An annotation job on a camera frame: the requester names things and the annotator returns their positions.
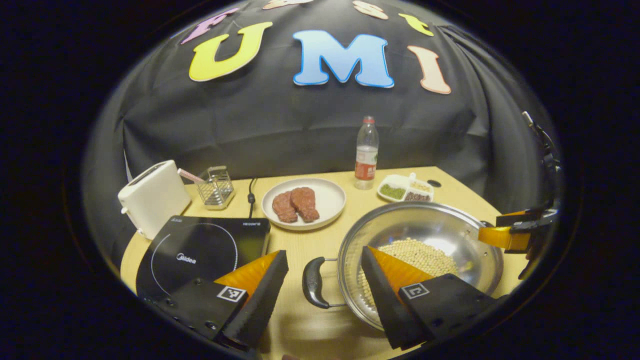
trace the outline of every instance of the white toaster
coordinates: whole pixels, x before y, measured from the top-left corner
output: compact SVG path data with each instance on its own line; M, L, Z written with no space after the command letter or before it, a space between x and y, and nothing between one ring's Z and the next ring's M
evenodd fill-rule
M173 160L148 168L118 193L122 213L138 232L153 240L169 218L180 215L191 202Z

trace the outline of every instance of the steak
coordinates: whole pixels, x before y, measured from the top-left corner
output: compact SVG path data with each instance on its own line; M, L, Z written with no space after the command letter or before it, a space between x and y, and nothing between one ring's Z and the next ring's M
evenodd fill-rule
M291 206L291 192L284 192L277 195L273 199L273 211L278 215L278 218L282 222L296 222L298 221L298 214L296 210Z
M312 222L320 218L316 210L316 193L306 186L291 190L291 204L305 222Z

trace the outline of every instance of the induction cooktop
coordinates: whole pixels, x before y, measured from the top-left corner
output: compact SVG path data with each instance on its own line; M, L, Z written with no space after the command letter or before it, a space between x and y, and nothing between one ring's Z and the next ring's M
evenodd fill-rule
M136 293L155 302L228 274L265 254L270 229L265 218L171 217L142 258Z

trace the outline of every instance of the black pot handle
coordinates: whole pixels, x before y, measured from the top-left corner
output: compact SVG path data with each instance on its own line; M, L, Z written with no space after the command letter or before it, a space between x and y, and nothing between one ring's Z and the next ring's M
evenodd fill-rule
M329 304L322 298L322 277L320 276L320 266L324 261L336 261L337 259L326 259L322 256L309 261L302 271L302 292L307 301L321 309L328 309L333 306L345 306L346 304Z

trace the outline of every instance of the power cord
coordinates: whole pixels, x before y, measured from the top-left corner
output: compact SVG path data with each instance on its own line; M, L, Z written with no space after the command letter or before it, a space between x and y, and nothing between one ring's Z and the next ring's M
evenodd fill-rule
M253 185L253 182L258 180L257 177L254 177L251 179L251 182L249 182L249 195L247 195L247 200L249 201L249 218L251 218L251 215L253 214L253 203L255 202L255 195L251 192L251 186Z

